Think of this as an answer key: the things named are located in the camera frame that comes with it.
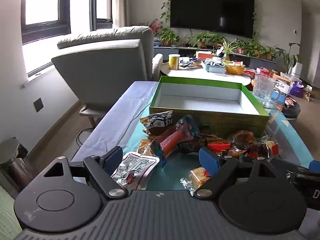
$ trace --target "wall outlet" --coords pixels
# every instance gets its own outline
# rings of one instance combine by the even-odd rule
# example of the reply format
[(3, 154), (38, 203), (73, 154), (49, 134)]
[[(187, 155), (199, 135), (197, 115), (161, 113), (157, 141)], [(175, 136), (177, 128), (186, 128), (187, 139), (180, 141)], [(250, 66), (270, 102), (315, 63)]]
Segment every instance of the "wall outlet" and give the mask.
[(36, 111), (39, 112), (43, 108), (43, 104), (42, 104), (41, 98), (39, 98), (36, 101), (34, 101), (33, 105), (35, 106)]

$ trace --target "plastic wrapper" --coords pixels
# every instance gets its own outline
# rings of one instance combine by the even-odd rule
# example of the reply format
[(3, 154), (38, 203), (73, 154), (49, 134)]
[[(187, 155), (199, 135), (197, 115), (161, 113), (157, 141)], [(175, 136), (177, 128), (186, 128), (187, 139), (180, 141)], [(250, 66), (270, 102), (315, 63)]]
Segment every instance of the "plastic wrapper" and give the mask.
[(314, 93), (309, 92), (309, 91), (304, 91), (303, 92), (303, 99), (305, 99), (307, 102), (310, 102), (314, 99)]
[(185, 179), (185, 178), (181, 178), (180, 183), (182, 184), (183, 188), (188, 190), (190, 192), (191, 196), (193, 196), (193, 193), (195, 190), (193, 189), (191, 181), (188, 179)]
[(189, 178), (193, 189), (197, 190), (210, 178), (210, 175), (205, 171), (204, 167), (199, 167), (190, 171)]
[(151, 135), (159, 136), (172, 125), (173, 111), (150, 114), (140, 118), (140, 122)]
[(233, 142), (238, 149), (247, 150), (251, 147), (252, 143), (255, 142), (255, 138), (252, 132), (242, 130), (233, 135), (231, 142)]
[(198, 153), (201, 147), (207, 147), (207, 139), (204, 137), (195, 138), (190, 141), (183, 141), (178, 143), (178, 149), (182, 154), (189, 154), (189, 153)]
[(231, 148), (231, 143), (226, 140), (218, 140), (208, 144), (208, 148), (213, 152), (219, 153), (223, 150), (229, 150)]
[(181, 141), (188, 141), (200, 136), (198, 126), (191, 114), (181, 118), (174, 127), (169, 128), (151, 144), (151, 151), (160, 158), (164, 167), (166, 158), (176, 149)]
[(239, 150), (237, 149), (234, 145), (231, 147), (231, 149), (229, 151), (227, 151), (226, 155), (230, 155), (232, 157), (237, 157), (241, 154), (245, 154), (247, 152), (247, 150)]
[(262, 137), (261, 142), (268, 147), (266, 151), (268, 151), (269, 159), (272, 159), (274, 156), (277, 156), (280, 153), (279, 144), (273, 135), (266, 135)]
[(151, 172), (158, 163), (158, 157), (128, 152), (111, 178), (129, 192), (133, 189), (146, 189)]
[(150, 146), (152, 139), (141, 139), (140, 145), (138, 146), (137, 153), (141, 155), (153, 156)]

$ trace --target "television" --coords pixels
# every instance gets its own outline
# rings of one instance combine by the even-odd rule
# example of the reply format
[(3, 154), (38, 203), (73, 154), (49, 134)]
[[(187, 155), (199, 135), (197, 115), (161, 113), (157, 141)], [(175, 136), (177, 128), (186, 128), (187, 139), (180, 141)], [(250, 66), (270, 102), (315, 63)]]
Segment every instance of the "television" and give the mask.
[(254, 0), (171, 0), (170, 27), (252, 38)]

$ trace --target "window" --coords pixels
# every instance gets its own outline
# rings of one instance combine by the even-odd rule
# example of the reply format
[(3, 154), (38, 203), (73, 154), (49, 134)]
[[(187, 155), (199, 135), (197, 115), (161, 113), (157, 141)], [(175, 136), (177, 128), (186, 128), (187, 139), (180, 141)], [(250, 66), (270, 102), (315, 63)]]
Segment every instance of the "window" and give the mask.
[(91, 0), (90, 27), (97, 29), (112, 28), (112, 0)]
[(21, 0), (22, 43), (70, 32), (70, 0)]

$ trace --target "wall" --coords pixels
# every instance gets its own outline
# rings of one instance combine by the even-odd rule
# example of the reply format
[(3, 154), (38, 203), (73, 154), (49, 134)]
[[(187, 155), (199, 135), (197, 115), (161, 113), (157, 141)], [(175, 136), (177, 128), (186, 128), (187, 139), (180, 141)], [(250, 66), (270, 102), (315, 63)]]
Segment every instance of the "wall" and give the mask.
[[(21, 0), (0, 0), (0, 141), (17, 139), (31, 150), (78, 100), (56, 70), (28, 80), (22, 54)], [(36, 112), (33, 102), (42, 98)]]
[(301, 78), (320, 87), (320, 14), (302, 7), (302, 37), (299, 61), (303, 64)]
[[(166, 0), (130, 0), (131, 23), (146, 24), (159, 18), (161, 6)], [(256, 28), (260, 36), (258, 41), (263, 45), (279, 46), (289, 49), (290, 42), (300, 43), (301, 38), (301, 0), (255, 0), (257, 5)], [(184, 37), (189, 30), (179, 29), (176, 32)], [(298, 53), (299, 48), (292, 48)]]

